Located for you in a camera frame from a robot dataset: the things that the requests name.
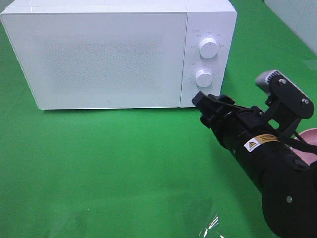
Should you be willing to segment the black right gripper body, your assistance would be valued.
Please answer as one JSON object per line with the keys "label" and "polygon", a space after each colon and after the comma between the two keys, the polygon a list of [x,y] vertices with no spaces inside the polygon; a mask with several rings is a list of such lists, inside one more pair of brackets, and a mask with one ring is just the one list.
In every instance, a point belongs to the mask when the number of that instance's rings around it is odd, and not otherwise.
{"label": "black right gripper body", "polygon": [[211,129],[221,146],[241,143],[241,136],[271,133],[272,126],[261,121],[260,108],[235,105],[226,95],[200,94],[201,123]]}

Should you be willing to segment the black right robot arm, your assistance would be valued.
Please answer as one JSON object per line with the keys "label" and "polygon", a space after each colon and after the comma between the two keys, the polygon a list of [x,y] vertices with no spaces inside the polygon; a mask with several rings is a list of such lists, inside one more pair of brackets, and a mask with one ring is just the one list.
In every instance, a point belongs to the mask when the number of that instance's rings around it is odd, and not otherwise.
{"label": "black right robot arm", "polygon": [[238,106],[228,96],[202,92],[192,99],[211,129],[262,196],[264,219],[282,238],[317,235],[317,168],[307,165],[262,122],[264,112]]}

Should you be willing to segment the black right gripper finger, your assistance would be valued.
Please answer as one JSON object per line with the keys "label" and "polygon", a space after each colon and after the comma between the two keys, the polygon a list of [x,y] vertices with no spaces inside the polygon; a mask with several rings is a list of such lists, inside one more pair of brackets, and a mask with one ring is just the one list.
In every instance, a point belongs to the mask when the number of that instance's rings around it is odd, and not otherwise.
{"label": "black right gripper finger", "polygon": [[202,91],[199,91],[191,100],[192,104],[198,109],[206,109],[210,105],[210,98]]}

